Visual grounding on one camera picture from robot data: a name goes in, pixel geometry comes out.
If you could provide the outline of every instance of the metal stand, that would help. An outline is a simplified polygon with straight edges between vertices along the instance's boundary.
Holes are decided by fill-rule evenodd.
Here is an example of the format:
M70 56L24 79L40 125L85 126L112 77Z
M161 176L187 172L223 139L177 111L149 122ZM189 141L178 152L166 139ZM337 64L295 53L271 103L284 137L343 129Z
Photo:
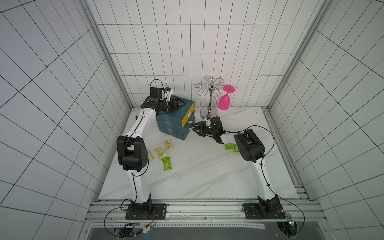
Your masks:
M208 104L208 106L203 107L200 110L200 116L203 119L216 117L218 115L218 111L215 107L212 106L212 95L216 94L216 97L214 97L216 99L219 99L221 97L221 92L219 91L219 89L215 85L220 85L220 83L224 82L224 79L212 78L211 76L204 76L203 79L207 80L209 82L209 84L203 85L202 83L197 83L197 84L195 84L195 88L201 88L201 87L209 85L208 90L204 94L203 94L203 92L204 92L203 89L200 89L197 92L197 94L201 97L204 97L209 92L209 104Z

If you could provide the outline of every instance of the white marble surface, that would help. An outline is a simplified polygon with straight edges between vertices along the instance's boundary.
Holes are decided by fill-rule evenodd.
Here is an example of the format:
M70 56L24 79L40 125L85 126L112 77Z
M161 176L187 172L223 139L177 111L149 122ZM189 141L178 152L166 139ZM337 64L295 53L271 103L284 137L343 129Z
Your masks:
M124 132L135 122L139 108L134 108L129 116ZM195 122L201 121L200 108L195 109ZM229 108L219 110L224 130L244 130L257 124L269 129L261 108ZM263 142L266 152L272 146L271 135L262 128L252 127ZM154 121L143 137L146 147L151 150L154 159L149 163L147 177L152 199L248 199L257 198L256 182L249 162L240 153L225 150L225 146L212 138L202 138L190 131L186 140L180 140L157 128ZM153 151L162 141L171 139L173 151L170 156L172 170L163 169L163 163ZM280 152L275 145L265 158L270 176L270 184L281 197L298 197L285 167ZM108 175L101 189L100 200L132 199L132 188L127 172L119 165L115 154Z

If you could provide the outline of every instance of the green snack packet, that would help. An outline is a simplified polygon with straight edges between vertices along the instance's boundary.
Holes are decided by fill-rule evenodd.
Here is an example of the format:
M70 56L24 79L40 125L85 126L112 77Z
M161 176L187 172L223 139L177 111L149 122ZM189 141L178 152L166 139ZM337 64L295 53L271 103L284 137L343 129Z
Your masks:
M164 171L172 169L172 166L170 165L170 157L164 157L161 160L163 161L163 164L164 164Z
M226 143L226 144L225 144L225 149L226 149L226 150L228 150L228 149L233 149L232 143Z
M239 147L237 146L237 144L234 144L233 146L235 147L234 150L233 150L234 152L240 152L239 151Z

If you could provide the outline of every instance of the red wire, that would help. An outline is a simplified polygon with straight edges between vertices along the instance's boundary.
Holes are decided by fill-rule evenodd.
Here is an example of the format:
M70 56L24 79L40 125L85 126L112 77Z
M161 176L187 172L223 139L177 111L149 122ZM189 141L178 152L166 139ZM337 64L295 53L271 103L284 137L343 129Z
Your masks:
M153 221L155 220L155 217L156 217L156 211L153 211L155 214L154 214L154 216L153 216L153 219L152 219L152 221L149 223L149 224L151 224L151 223L153 223Z
M154 212L155 212L155 216L156 216L157 212L156 211L154 211ZM156 223L157 223L157 218L156 218L155 224L153 226L156 226Z
M286 214L286 215L288 215L288 213L286 213L286 212L281 212L281 211L276 211L277 213L279 213L279 214Z

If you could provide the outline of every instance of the blue box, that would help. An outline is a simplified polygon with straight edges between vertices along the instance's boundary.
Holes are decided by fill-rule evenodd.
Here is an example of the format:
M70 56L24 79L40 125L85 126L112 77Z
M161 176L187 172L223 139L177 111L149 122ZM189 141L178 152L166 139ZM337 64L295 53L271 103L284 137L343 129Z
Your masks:
M185 98L179 99L185 102L184 106L171 114L159 114L156 121L161 132L185 140L195 122L195 102Z

